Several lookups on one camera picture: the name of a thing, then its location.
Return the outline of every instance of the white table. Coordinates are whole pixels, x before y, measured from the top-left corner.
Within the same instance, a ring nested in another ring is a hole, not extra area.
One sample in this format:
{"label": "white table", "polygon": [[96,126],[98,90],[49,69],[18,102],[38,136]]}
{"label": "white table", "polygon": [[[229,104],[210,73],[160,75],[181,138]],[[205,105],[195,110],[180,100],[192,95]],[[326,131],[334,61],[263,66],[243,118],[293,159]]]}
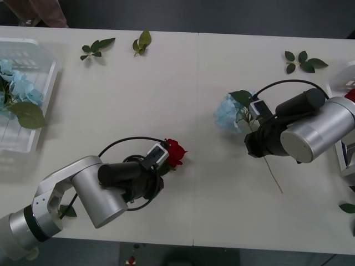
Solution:
{"label": "white table", "polygon": [[[164,177],[165,188],[147,208],[94,229],[80,201],[78,218],[65,219],[59,237],[212,247],[261,248],[355,254],[350,216],[339,201],[355,201],[338,177],[333,149],[308,165],[247,154],[242,135],[216,128],[213,112],[226,93],[287,78],[324,87],[341,63],[355,58],[355,42],[241,35],[152,33],[146,57],[133,57],[139,32],[0,27],[4,37],[39,40],[62,61],[63,74],[49,106],[26,177],[1,175],[0,216],[31,202],[40,180],[127,136],[171,137],[189,152],[184,165]],[[81,62],[81,46],[116,37],[103,62]],[[306,50],[330,64],[316,74],[285,74],[285,50]],[[270,107],[310,88],[284,84],[264,92]],[[105,162],[144,154],[137,141],[110,150]],[[74,191],[63,199],[68,203]]]}
{"label": "white table", "polygon": [[[306,50],[329,67],[315,74],[297,67],[287,75],[285,50]],[[248,156],[243,137],[228,142],[207,115],[228,92],[258,91],[278,80],[306,79],[325,88],[341,63],[354,59],[353,40],[200,34],[195,245],[355,254],[351,216],[338,207],[354,202],[354,193],[338,176],[334,148],[302,165],[267,156],[282,194],[264,160]],[[309,88],[281,84],[260,97],[274,109]]]}
{"label": "white table", "polygon": [[[49,125],[40,135],[36,169],[30,175],[0,181],[1,200],[9,202],[2,204],[1,217],[30,204],[45,176],[84,156],[97,155],[118,139],[172,138],[187,150],[195,145],[196,134],[191,128],[196,124],[197,34],[156,32],[147,56],[134,58],[131,46],[139,34],[0,27],[2,36],[37,39],[63,66],[49,104]],[[88,61],[80,60],[83,45],[112,37],[116,37],[115,44],[103,53],[103,61],[88,66]],[[118,145],[103,161],[122,162],[132,154],[144,155],[153,144],[131,141]],[[193,149],[189,150],[187,158],[194,161],[194,156]],[[124,213],[100,229],[93,227],[77,200],[78,217],[63,219],[65,230],[57,236],[192,245],[193,171],[193,166],[181,167],[165,178],[165,188],[154,204]],[[71,189],[62,202],[68,204],[73,195]]]}

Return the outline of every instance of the floor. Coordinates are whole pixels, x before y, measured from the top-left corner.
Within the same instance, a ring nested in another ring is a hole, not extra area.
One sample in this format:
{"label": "floor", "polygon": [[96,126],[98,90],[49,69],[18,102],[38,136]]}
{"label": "floor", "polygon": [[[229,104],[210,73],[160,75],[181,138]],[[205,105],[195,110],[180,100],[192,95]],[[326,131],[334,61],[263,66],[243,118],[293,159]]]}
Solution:
{"label": "floor", "polygon": [[[321,266],[331,254],[53,238],[42,244],[36,260],[0,259],[0,265],[124,266],[131,256],[135,257],[137,266]],[[327,264],[354,265],[355,256],[351,255],[338,255]]]}
{"label": "floor", "polygon": [[[71,28],[347,38],[349,0],[59,0]],[[16,25],[0,4],[0,25]]]}
{"label": "floor", "polygon": [[[355,1],[349,0],[60,0],[60,3],[71,28],[147,28],[342,39],[352,34],[355,39],[352,33],[355,30]],[[16,16],[3,3],[0,3],[0,25],[17,25]],[[194,266],[319,266],[331,256],[153,244],[135,246],[132,243],[54,238],[40,247],[37,260],[0,260],[0,265],[123,266],[132,255],[137,266],[188,266],[188,260],[194,262]],[[355,256],[338,255],[327,264],[348,265],[355,265]]]}

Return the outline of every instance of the green leaf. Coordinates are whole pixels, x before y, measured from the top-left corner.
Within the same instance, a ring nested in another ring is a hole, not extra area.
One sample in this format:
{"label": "green leaf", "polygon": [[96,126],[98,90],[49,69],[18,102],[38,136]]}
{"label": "green leaf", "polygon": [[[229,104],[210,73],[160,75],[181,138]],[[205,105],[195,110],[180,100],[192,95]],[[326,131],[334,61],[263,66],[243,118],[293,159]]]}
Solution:
{"label": "green leaf", "polygon": [[90,46],[88,46],[88,45],[84,45],[84,46],[82,47],[82,50],[83,50],[84,52],[86,52],[86,53],[90,53],[90,52],[91,52]]}
{"label": "green leaf", "polygon": [[140,55],[143,55],[143,54],[145,53],[146,46],[147,46],[147,45],[144,44],[143,47],[139,49],[138,53],[139,53]]}
{"label": "green leaf", "polygon": [[133,50],[135,50],[136,52],[139,51],[138,39],[134,40],[132,47],[133,47]]}
{"label": "green leaf", "polygon": [[300,67],[307,73],[315,73],[315,68],[309,62],[303,62]]}
{"label": "green leaf", "polygon": [[93,56],[95,56],[95,57],[102,57],[102,53],[101,53],[101,52],[96,52],[96,53],[93,53]]}
{"label": "green leaf", "polygon": [[158,169],[159,176],[165,176],[169,172],[170,172],[170,167],[168,163],[164,163]]}
{"label": "green leaf", "polygon": [[327,66],[329,66],[327,63],[318,58],[311,58],[310,60],[308,60],[308,62],[316,69],[326,68]]}
{"label": "green leaf", "polygon": [[347,213],[355,213],[355,205],[350,203],[344,203],[339,205],[340,209]]}
{"label": "green leaf", "polygon": [[[64,213],[64,211],[68,208],[69,205],[60,205],[59,212]],[[68,217],[77,217],[77,213],[75,212],[73,206],[71,206],[65,216]]]}
{"label": "green leaf", "polygon": [[291,62],[295,61],[295,55],[289,51],[285,51],[285,57],[288,61],[291,61]]}
{"label": "green leaf", "polygon": [[151,43],[151,36],[147,29],[145,29],[139,37],[139,48],[143,48],[144,44],[148,46]]}
{"label": "green leaf", "polygon": [[306,51],[302,51],[302,52],[300,52],[300,54],[298,55],[298,61],[299,61],[300,63],[305,62],[305,61],[307,60],[307,58],[308,58],[308,54],[306,53]]}
{"label": "green leaf", "polygon": [[94,43],[90,47],[91,52],[96,53],[99,50],[99,44],[99,40],[94,41]]}
{"label": "green leaf", "polygon": [[242,106],[249,107],[250,105],[250,98],[252,97],[251,93],[246,90],[239,90],[230,93],[230,95]]}
{"label": "green leaf", "polygon": [[101,40],[99,42],[99,49],[105,48],[109,46],[111,43],[113,43],[116,40],[116,38],[111,38],[111,39],[106,39],[106,40]]}
{"label": "green leaf", "polygon": [[36,104],[15,103],[8,110],[17,116],[21,127],[25,129],[38,129],[46,125],[42,110]]}
{"label": "green leaf", "polygon": [[294,72],[296,69],[296,65],[295,64],[289,64],[286,68],[286,73],[287,74],[291,74],[292,72]]}

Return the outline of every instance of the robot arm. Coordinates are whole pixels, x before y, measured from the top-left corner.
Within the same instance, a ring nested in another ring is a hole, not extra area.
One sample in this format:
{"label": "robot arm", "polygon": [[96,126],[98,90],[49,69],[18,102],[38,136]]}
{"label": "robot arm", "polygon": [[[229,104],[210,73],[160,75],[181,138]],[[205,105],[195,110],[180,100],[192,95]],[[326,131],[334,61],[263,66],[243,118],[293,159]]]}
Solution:
{"label": "robot arm", "polygon": [[58,170],[39,184],[31,205],[0,219],[0,247],[6,256],[17,260],[59,233],[63,226],[58,208],[71,187],[95,228],[127,211],[129,201],[140,197],[151,201],[164,187],[151,168],[167,157],[168,151],[156,144],[142,160],[103,164],[98,156],[88,156]]}
{"label": "robot arm", "polygon": [[[289,81],[303,82],[285,80],[276,84]],[[249,155],[291,156],[298,163],[309,163],[343,138],[347,145],[355,142],[347,136],[355,129],[355,103],[343,97],[329,99],[322,89],[313,85],[317,89],[280,104],[274,115],[264,101],[253,97],[250,113],[254,119],[261,120],[261,125],[245,137]]]}

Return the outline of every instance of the white plastic basket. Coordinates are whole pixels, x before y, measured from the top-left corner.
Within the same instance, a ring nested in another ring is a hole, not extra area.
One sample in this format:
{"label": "white plastic basket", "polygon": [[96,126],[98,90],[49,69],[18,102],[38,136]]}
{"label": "white plastic basket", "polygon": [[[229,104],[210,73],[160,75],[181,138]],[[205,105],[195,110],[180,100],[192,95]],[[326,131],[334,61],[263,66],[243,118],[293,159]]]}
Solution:
{"label": "white plastic basket", "polygon": [[[355,61],[345,64],[328,81],[327,89],[331,92],[331,96],[345,96],[349,91],[355,89]],[[343,143],[339,141],[335,145],[341,175],[347,178],[349,184],[355,185],[355,154],[349,156],[354,151],[351,143],[355,143],[355,130],[346,135],[342,141]]]}
{"label": "white plastic basket", "polygon": [[[58,62],[44,47],[31,39],[0,38],[0,59],[7,59],[13,69],[26,74],[35,88],[43,94],[42,112],[45,115],[52,94]],[[40,129],[21,127],[17,119],[0,115],[0,152],[25,155],[36,149]]]}

